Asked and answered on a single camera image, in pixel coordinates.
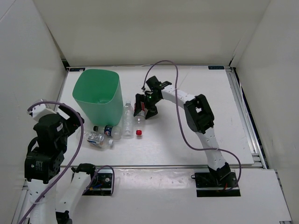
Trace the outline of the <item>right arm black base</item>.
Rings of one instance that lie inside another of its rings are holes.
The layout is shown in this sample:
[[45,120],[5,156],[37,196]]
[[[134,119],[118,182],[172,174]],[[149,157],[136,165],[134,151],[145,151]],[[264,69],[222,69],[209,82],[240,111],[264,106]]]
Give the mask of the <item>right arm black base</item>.
[[210,172],[195,172],[190,176],[195,181],[197,197],[240,197],[237,176],[232,171],[223,180],[217,181]]

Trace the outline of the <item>clear plastic bottle white cap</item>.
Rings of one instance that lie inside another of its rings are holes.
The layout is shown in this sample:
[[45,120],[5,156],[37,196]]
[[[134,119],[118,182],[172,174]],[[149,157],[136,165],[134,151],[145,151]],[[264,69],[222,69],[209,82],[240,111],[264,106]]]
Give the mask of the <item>clear plastic bottle white cap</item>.
[[133,115],[134,110],[130,100],[127,100],[124,107],[123,107],[123,114],[122,114],[122,129],[123,129],[123,136],[129,137],[133,135]]

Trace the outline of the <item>red label plastic bottle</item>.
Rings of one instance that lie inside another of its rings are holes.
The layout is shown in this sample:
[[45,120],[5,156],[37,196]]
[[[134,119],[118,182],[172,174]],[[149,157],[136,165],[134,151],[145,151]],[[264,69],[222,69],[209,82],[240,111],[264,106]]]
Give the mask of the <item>red label plastic bottle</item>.
[[135,118],[135,134],[138,138],[141,138],[145,128],[145,116],[144,117],[136,116],[134,118]]

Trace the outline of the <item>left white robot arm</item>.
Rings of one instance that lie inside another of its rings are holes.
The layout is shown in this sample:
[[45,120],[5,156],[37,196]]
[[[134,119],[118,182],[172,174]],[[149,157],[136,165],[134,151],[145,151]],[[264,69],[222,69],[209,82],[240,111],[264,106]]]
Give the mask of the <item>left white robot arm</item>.
[[67,140],[77,129],[81,130],[78,155],[83,142],[84,119],[71,107],[56,103],[69,117],[65,119],[49,108],[54,102],[34,103],[29,115],[37,121],[33,138],[27,149],[24,177],[28,183],[30,208],[24,217],[31,224],[72,224],[73,212],[87,187],[96,185],[96,167],[81,163],[71,167],[71,158],[64,169],[61,164],[67,151]]

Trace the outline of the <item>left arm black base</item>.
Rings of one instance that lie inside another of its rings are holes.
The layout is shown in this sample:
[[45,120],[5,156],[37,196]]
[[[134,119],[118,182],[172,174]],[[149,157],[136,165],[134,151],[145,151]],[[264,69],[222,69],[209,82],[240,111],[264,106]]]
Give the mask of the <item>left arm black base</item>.
[[114,194],[115,171],[112,166],[104,165],[96,168],[91,182],[83,192],[83,196],[112,196]]

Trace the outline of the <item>blue white label clear bottle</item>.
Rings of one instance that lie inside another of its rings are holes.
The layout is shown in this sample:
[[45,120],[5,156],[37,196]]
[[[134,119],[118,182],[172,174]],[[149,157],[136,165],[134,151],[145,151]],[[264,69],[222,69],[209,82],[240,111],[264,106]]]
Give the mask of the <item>blue white label clear bottle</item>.
[[114,146],[114,140],[105,134],[87,131],[83,134],[83,147],[96,147],[100,149],[108,149]]

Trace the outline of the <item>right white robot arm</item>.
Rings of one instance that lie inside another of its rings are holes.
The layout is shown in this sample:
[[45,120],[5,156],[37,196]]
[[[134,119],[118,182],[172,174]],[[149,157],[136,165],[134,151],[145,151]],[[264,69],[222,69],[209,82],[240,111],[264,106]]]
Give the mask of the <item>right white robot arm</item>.
[[[179,128],[185,143],[195,151],[204,151],[207,157],[207,165],[210,174],[210,182],[214,186],[222,186],[224,190],[231,190],[236,187],[238,181],[232,181],[231,169],[222,152],[228,153],[227,150],[219,148],[214,132],[214,114],[203,94],[192,95],[177,89],[170,82],[160,82],[156,76],[152,76],[146,81],[149,91],[143,94],[135,95],[135,112],[137,116],[142,109],[146,109],[146,119],[158,114],[156,104],[164,99],[173,102],[176,105]],[[198,136],[203,148],[197,149],[187,143],[183,133],[179,108],[185,112],[188,127]]]

